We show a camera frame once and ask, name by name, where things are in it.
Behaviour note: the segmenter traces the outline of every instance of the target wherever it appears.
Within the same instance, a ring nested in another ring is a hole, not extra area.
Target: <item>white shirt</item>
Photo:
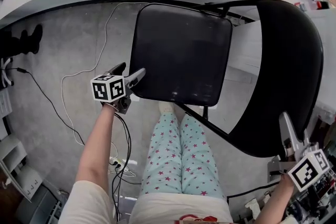
[[[107,193],[95,183],[77,181],[72,188],[59,224],[115,224],[113,205]],[[231,222],[228,204],[223,199],[171,193],[142,195],[136,202],[130,223],[173,224],[182,216],[216,217],[218,222]]]

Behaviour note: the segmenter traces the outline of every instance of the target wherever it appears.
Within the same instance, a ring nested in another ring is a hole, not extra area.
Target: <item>forearm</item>
[[[271,198],[261,210],[255,224],[278,224],[281,222],[286,206],[294,191],[294,185],[289,180],[291,179],[281,179]]]
[[[108,193],[108,165],[114,108],[104,105],[80,158],[76,181],[87,180]]]

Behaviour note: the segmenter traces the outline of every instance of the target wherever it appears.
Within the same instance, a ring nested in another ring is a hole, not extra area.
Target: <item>light blue pajama pants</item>
[[[200,122],[186,115],[178,127],[174,113],[156,124],[142,179],[141,195],[184,193],[224,198],[218,171]]]

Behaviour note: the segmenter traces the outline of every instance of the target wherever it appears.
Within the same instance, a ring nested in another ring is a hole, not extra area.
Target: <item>black chair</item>
[[[232,35],[224,17],[230,7],[252,5],[261,21],[260,72],[243,116],[227,134],[185,104],[218,102]],[[143,67],[146,75],[133,88],[137,96],[175,102],[239,150],[271,157],[284,152],[282,112],[303,140],[319,91],[323,49],[313,22],[287,2],[245,0],[193,8],[148,4],[138,13],[130,72]]]

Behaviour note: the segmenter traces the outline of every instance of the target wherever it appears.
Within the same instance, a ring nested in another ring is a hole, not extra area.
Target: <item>black shoe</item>
[[[28,44],[28,33],[26,30],[23,30],[21,32],[21,37],[20,37],[20,50],[22,53],[27,54],[30,52]]]
[[[28,37],[29,48],[33,54],[38,53],[40,49],[40,41],[42,39],[43,29],[42,25],[37,25],[31,36]]]

